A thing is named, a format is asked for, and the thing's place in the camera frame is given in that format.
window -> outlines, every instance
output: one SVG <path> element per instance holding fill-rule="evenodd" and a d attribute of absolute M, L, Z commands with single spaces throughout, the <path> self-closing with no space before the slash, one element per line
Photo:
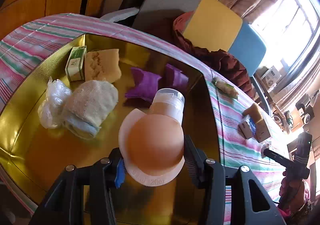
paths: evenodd
<path fill-rule="evenodd" d="M 314 37 L 318 23 L 309 0 L 278 0 L 252 24 L 267 46 L 261 66 L 274 65 L 285 75 Z"/>

plastic bag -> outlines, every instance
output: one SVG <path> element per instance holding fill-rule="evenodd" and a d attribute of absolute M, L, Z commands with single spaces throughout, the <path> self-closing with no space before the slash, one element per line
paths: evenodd
<path fill-rule="evenodd" d="M 212 79 L 212 83 L 222 92 L 227 94 L 230 98 L 238 99 L 239 93 L 237 92 L 236 88 L 225 81 L 221 80 L 218 77 L 214 77 Z"/>
<path fill-rule="evenodd" d="M 61 80 L 52 81 L 50 77 L 45 100 L 38 108 L 40 123 L 44 128 L 57 128 L 61 125 L 63 103 L 71 94 L 72 91 Z"/>

sponge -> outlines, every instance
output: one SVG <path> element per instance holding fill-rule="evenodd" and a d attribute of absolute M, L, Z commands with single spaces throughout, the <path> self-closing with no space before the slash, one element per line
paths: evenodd
<path fill-rule="evenodd" d="M 92 139 L 117 103 L 118 90 L 111 83 L 84 82 L 66 99 L 62 123 L 76 136 Z"/>
<path fill-rule="evenodd" d="M 253 103 L 249 108 L 247 108 L 243 113 L 243 116 L 250 115 L 253 122 L 256 124 L 259 121 L 263 120 L 263 116 L 260 113 L 259 107 L 256 103 Z"/>
<path fill-rule="evenodd" d="M 120 79 L 119 49 L 88 52 L 84 61 L 85 81 L 107 81 L 113 83 Z"/>

striped tablecloth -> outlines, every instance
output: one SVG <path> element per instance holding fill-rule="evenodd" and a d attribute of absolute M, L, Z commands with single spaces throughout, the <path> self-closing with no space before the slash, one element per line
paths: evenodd
<path fill-rule="evenodd" d="M 254 139 L 246 140 L 238 126 L 242 112 L 253 101 L 239 89 L 238 100 L 230 99 L 211 83 L 212 75 L 226 80 L 221 75 L 174 45 L 130 27 L 77 14 L 48 16 L 18 27 L 0 42 L 0 110 L 33 68 L 55 50 L 83 33 L 100 34 L 139 44 L 200 70 L 207 80 L 211 97 L 219 136 L 221 163 L 234 168 L 243 164 L 249 166 L 270 197 L 278 199 L 284 168 L 269 158 L 262 159 L 260 153 L 262 143 Z M 272 137 L 264 143 L 271 144 L 278 153 L 288 157 L 287 146 L 280 128 L 265 112 L 263 113 L 272 133 Z M 230 223 L 230 193 L 231 190 L 228 188 L 225 224 Z"/>

towel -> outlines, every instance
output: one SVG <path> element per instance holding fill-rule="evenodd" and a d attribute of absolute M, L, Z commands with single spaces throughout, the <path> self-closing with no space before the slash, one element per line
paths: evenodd
<path fill-rule="evenodd" d="M 118 103 L 118 90 L 107 81 L 88 81 L 68 97 L 63 110 L 63 125 L 83 139 L 94 138 L 101 123 Z"/>

